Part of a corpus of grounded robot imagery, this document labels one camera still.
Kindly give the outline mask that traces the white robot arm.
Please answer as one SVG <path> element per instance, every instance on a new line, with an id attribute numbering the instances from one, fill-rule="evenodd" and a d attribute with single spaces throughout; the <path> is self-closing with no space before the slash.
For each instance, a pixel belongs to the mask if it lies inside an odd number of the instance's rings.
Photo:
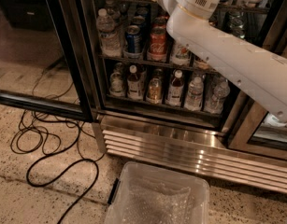
<path id="1" fill-rule="evenodd" d="M 208 23 L 220 0 L 151 0 L 166 30 L 280 121 L 287 123 L 287 59 Z"/>

